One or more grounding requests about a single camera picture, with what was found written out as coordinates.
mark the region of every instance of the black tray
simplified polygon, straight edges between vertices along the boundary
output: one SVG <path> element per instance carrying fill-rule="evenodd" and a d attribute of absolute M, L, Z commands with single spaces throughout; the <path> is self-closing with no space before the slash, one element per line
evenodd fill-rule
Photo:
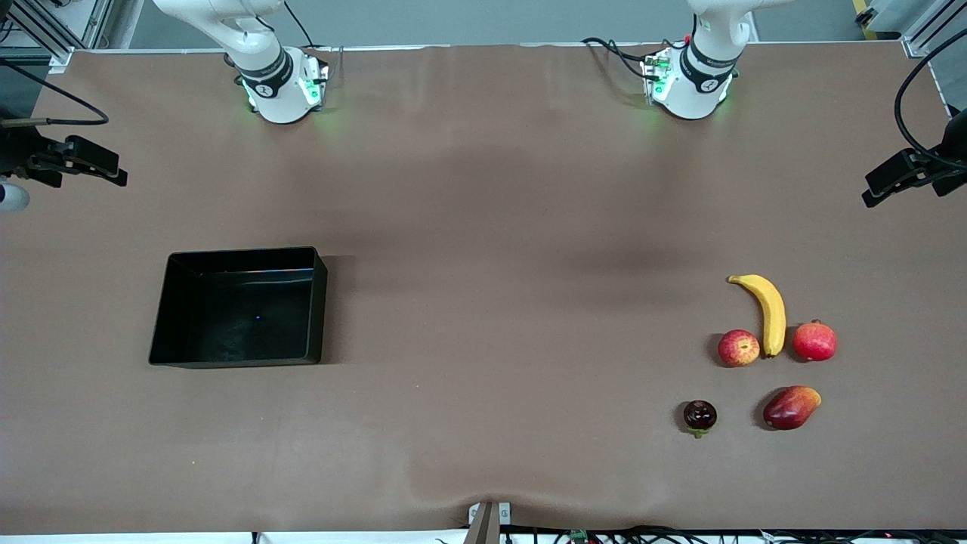
<path fill-rule="evenodd" d="M 318 363 L 326 275 L 314 248 L 172 254 L 149 360 L 194 369 Z"/>

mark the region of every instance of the banana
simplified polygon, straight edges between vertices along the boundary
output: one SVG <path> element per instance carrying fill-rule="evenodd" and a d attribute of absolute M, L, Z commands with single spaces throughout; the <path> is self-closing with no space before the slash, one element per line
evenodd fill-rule
<path fill-rule="evenodd" d="M 775 357 L 785 343 L 785 304 L 772 282 L 757 274 L 729 276 L 728 283 L 748 289 L 762 307 L 762 354 Z"/>

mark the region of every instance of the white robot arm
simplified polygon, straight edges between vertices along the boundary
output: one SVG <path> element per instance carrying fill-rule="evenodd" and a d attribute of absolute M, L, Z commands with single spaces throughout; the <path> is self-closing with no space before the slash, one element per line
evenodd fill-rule
<path fill-rule="evenodd" d="M 747 14 L 793 0 L 687 0 L 695 27 L 687 43 L 643 62 L 645 94 L 685 119 L 700 119 L 725 100 L 732 71 L 751 37 Z"/>
<path fill-rule="evenodd" d="M 292 123 L 322 106 L 328 67 L 283 47 L 262 21 L 282 0 L 155 0 L 158 8 L 224 47 L 242 75 L 252 107 L 273 123 Z"/>

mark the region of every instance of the red apple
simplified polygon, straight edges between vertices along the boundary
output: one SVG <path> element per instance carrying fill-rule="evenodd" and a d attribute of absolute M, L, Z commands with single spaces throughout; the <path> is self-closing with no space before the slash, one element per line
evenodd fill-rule
<path fill-rule="evenodd" d="M 762 417 L 773 429 L 799 429 L 819 408 L 823 399 L 812 387 L 793 385 L 779 391 L 762 410 Z"/>
<path fill-rule="evenodd" d="M 744 367 L 759 356 L 759 341 L 747 330 L 730 330 L 718 341 L 718 356 L 730 367 Z"/>
<path fill-rule="evenodd" d="M 825 361 L 836 354 L 836 333 L 816 319 L 796 329 L 792 347 L 806 361 Z"/>

